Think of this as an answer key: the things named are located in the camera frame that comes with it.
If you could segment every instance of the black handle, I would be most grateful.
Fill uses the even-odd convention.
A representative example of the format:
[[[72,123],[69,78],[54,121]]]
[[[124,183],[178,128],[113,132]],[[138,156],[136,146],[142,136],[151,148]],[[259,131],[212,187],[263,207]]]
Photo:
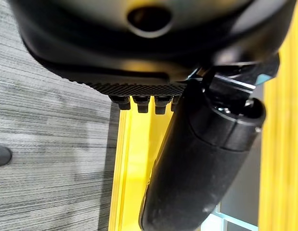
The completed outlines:
[[[176,107],[143,200],[144,231],[193,231],[220,202],[265,119],[264,105],[233,115],[191,82]]]

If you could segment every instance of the striped carpet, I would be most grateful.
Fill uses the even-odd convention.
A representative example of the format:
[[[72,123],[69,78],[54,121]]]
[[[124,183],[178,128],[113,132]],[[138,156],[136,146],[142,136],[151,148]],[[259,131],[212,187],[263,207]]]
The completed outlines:
[[[119,110],[41,67],[0,0],[0,231],[107,230]]]

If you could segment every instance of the black plastic housing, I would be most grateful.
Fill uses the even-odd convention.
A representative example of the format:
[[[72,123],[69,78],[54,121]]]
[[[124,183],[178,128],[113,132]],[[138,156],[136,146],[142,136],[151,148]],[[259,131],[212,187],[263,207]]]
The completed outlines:
[[[38,62],[104,94],[116,84],[111,95],[120,95],[115,90],[124,84],[124,89],[132,88],[130,95],[156,95],[146,86],[160,86],[164,95],[181,95],[184,88],[176,84],[199,65],[261,62],[278,51],[296,4],[296,0],[253,0],[206,24],[142,38],[80,18],[55,0],[9,2],[23,41]],[[146,94],[140,88],[135,92],[135,84]]]
[[[198,82],[176,106],[143,201],[145,231],[193,231],[233,182],[265,120],[254,99],[244,115],[210,104]]]

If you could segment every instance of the black mount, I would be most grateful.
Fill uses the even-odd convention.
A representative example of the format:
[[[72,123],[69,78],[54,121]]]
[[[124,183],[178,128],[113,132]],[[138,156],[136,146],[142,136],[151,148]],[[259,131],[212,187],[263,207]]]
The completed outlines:
[[[245,105],[251,105],[249,100],[257,85],[276,77],[280,60],[278,54],[270,59],[253,65],[216,66],[198,68],[181,84],[187,86],[191,80],[202,83],[203,89],[212,103],[221,111],[239,114]],[[130,109],[130,96],[109,96],[114,103],[118,103],[121,110]],[[168,103],[171,110],[179,102],[181,95],[155,96],[155,113],[163,115]],[[138,106],[139,113],[147,113],[150,96],[132,96]]]

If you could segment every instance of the yellow rail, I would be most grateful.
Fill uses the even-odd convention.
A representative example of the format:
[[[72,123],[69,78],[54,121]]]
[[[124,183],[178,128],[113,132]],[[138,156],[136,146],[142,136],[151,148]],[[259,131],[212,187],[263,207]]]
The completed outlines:
[[[277,79],[265,84],[259,230],[298,231],[298,5],[281,48]]]
[[[141,202],[172,116],[170,105],[165,115],[155,115],[153,101],[147,114],[133,102],[130,111],[121,111],[109,231],[140,231]]]

